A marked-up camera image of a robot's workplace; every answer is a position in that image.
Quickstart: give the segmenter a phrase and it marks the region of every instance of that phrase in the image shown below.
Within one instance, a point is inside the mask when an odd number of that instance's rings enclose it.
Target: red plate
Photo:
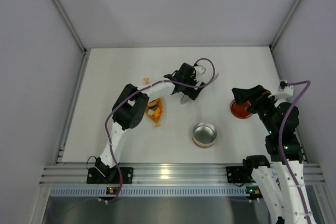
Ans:
[[[236,101],[233,100],[230,106],[232,114],[239,119],[247,119],[252,113],[247,111],[247,108],[251,106],[251,103],[245,102],[242,106],[237,105]]]

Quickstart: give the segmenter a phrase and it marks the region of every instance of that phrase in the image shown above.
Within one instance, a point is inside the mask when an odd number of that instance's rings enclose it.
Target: metal bowl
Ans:
[[[202,148],[208,148],[215,143],[217,131],[210,123],[199,123],[193,129],[193,141]]]

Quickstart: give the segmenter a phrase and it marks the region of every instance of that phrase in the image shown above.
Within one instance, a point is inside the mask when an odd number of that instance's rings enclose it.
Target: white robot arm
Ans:
[[[107,141],[104,151],[96,159],[95,168],[98,173],[93,173],[93,175],[90,173],[90,183],[111,182],[111,177],[113,176],[111,169],[116,165],[115,161],[118,163],[120,160],[125,136],[127,135],[126,132],[141,122],[149,102],[177,92],[182,92],[186,97],[195,100],[206,86],[205,83],[197,79],[205,70],[201,65],[190,66],[184,63],[178,71],[165,75],[165,79],[160,81],[141,87],[128,84],[113,106],[112,110],[115,110],[115,112],[110,133],[112,141]],[[112,158],[110,147],[112,147],[115,161]]]
[[[299,124],[299,110],[294,106],[290,111],[289,102],[275,107],[276,100],[293,95],[293,86],[288,86],[286,81],[280,81],[279,90],[275,94],[260,85],[249,90],[234,88],[232,92],[238,105],[250,102],[251,106],[247,110],[257,113],[269,132],[266,136],[266,149],[271,156],[280,187],[267,158],[261,155],[248,156],[243,160],[244,177],[239,178],[239,181],[255,181],[258,184],[272,224],[315,224],[304,185],[301,146],[295,135]],[[287,111],[290,111],[289,116],[280,130]]]

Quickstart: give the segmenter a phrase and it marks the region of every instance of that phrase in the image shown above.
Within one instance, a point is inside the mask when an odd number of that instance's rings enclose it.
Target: purple cable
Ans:
[[[268,220],[268,224],[272,224],[271,214],[269,212],[267,214],[267,220]]]
[[[286,121],[287,121],[287,119],[289,117],[290,112],[292,111],[292,109],[294,108],[294,106],[298,103],[298,101],[303,96],[303,94],[306,92],[306,90],[309,88],[310,81],[301,81],[301,82],[295,82],[295,83],[288,83],[287,84],[288,86],[295,86],[295,85],[300,85],[300,84],[306,84],[306,86],[304,87],[304,89],[300,92],[300,94],[295,98],[295,100],[293,101],[293,103],[288,108],[285,116],[283,117],[283,120],[282,120],[282,123],[281,123],[281,126],[280,126],[280,130],[279,130],[279,149],[280,149],[280,154],[281,154],[283,162],[285,163],[285,165],[288,168],[288,171],[289,171],[292,179],[294,180],[294,182],[295,182],[295,184],[297,186],[299,186],[300,184],[299,184],[298,180],[296,179],[296,177],[294,175],[294,172],[290,168],[289,163],[288,163],[288,161],[286,159],[285,151],[284,151],[283,145],[282,145],[282,134],[284,132],[285,124],[286,124]],[[302,204],[303,204],[303,209],[305,210],[305,214],[307,215],[307,222],[308,222],[308,224],[311,224],[310,216],[308,215],[309,212],[308,212],[307,203],[306,203],[305,197],[303,196],[302,189],[300,187],[298,187],[298,190],[299,190],[300,198],[301,198],[301,201],[302,201]]]
[[[127,98],[125,98],[125,100],[123,100],[120,104],[118,104],[118,106],[116,106],[116,107],[112,110],[112,112],[108,115],[108,117],[106,118],[106,120],[105,120],[105,130],[106,130],[106,133],[107,133],[107,137],[108,137],[108,139],[109,139],[110,152],[111,152],[112,159],[113,159],[113,161],[114,161],[114,163],[115,163],[115,166],[116,166],[116,168],[117,168],[117,170],[118,170],[119,177],[120,177],[119,189],[118,189],[118,191],[117,191],[115,197],[114,197],[112,200],[109,200],[109,202],[114,201],[114,200],[119,196],[119,193],[120,193],[120,191],[121,191],[122,184],[123,184],[123,181],[122,181],[122,175],[121,175],[121,170],[120,170],[120,166],[119,166],[119,164],[118,164],[118,162],[117,162],[117,160],[116,160],[116,158],[115,158],[115,156],[114,156],[113,149],[112,149],[112,139],[111,139],[111,135],[110,135],[110,132],[109,132],[109,129],[108,129],[108,126],[107,126],[109,120],[111,119],[111,117],[113,116],[113,114],[114,114],[118,109],[120,109],[120,107],[123,106],[128,100],[130,100],[133,96],[135,96],[135,95],[137,95],[138,93],[140,93],[140,92],[142,92],[142,91],[144,91],[144,90],[146,90],[146,89],[149,89],[149,88],[151,88],[152,86],[155,86],[155,85],[157,85],[157,84],[159,84],[159,83],[161,83],[161,82],[171,82],[171,83],[174,83],[174,84],[179,84],[179,85],[185,86],[185,87],[187,87],[187,88],[204,88],[204,87],[208,86],[208,85],[214,80],[214,77],[215,77],[215,66],[214,66],[214,64],[212,63],[212,61],[209,60],[209,59],[207,59],[207,58],[201,58],[201,59],[197,60],[197,61],[195,62],[195,64],[197,64],[197,63],[198,63],[199,61],[201,61],[201,60],[206,60],[206,61],[208,61],[208,62],[211,64],[212,69],[213,69],[212,77],[211,77],[211,79],[210,79],[210,81],[209,81],[208,83],[206,83],[206,84],[204,84],[204,85],[201,85],[201,86],[193,86],[193,85],[188,85],[188,84],[184,84],[184,83],[181,83],[181,82],[178,82],[178,81],[171,81],[171,80],[161,80],[161,81],[157,81],[157,82],[155,82],[155,83],[153,83],[153,84],[151,84],[151,85],[149,85],[149,86],[147,86],[147,87],[144,87],[144,88],[142,88],[142,89],[140,89],[140,90],[138,90],[138,91],[132,93],[131,95],[129,95]]]

